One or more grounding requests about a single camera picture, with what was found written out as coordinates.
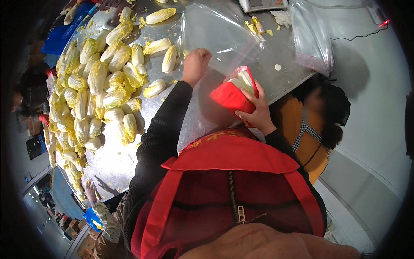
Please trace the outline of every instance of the orange shirt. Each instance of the orange shirt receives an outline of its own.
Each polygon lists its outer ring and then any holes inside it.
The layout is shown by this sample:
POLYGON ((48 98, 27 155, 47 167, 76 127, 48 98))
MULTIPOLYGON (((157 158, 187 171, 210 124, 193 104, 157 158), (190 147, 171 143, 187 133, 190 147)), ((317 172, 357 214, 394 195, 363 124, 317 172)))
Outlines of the orange shirt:
MULTIPOLYGON (((300 133, 303 104, 288 94, 278 101, 278 106, 279 123, 277 126, 282 130, 283 135, 292 146, 300 133)), ((307 110, 307 118, 304 121, 306 125, 316 130, 319 134, 322 133, 324 121, 318 112, 307 110)), ((296 156, 308 172, 311 184, 316 182, 316 179, 325 169, 328 163, 328 154, 326 148, 316 138, 307 131, 303 133, 300 145, 296 150, 296 156)))

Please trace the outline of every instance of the digital scale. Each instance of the digital scale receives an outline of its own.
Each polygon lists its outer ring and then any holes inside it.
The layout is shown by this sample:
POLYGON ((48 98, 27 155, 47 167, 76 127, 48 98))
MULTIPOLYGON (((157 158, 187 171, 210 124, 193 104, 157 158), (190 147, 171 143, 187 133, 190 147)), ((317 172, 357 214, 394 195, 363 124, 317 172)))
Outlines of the digital scale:
POLYGON ((287 0, 238 0, 247 14, 263 10, 287 8, 287 0))

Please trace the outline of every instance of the zipper pull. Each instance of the zipper pull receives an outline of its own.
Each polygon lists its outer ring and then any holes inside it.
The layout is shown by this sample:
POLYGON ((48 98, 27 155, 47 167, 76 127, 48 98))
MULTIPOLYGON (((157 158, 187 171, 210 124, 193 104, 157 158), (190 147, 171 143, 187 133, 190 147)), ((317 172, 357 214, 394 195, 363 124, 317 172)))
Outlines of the zipper pull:
POLYGON ((244 216, 244 207, 243 206, 238 206, 237 211, 238 211, 238 222, 237 223, 239 223, 239 224, 246 223, 246 218, 244 216))

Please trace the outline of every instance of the small bottle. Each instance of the small bottle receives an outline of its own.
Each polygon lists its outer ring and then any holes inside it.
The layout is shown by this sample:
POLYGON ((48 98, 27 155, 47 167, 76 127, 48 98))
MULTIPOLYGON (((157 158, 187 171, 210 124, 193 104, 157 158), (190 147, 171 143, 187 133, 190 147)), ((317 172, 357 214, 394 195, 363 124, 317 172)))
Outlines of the small bottle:
POLYGON ((265 33, 265 29, 263 29, 262 24, 260 23, 256 15, 252 14, 252 21, 253 21, 253 24, 256 26, 256 29, 258 30, 259 34, 265 33))

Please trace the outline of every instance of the red package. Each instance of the red package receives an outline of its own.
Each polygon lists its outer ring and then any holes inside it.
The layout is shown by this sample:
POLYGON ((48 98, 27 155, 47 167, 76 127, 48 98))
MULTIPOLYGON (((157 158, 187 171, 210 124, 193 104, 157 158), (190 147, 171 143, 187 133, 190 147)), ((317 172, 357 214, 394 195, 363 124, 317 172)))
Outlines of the red package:
POLYGON ((228 109, 232 114, 234 114, 235 111, 244 111, 251 114, 256 110, 255 105, 251 103, 246 96, 244 96, 241 90, 238 89, 233 83, 228 82, 230 78, 237 78, 237 74, 245 70, 249 73, 250 79, 253 82, 255 96, 258 98, 259 92, 257 90, 256 83, 253 80, 249 67, 247 66, 240 66, 236 68, 226 77, 226 79, 224 79, 223 83, 210 94, 210 97, 214 101, 228 109))

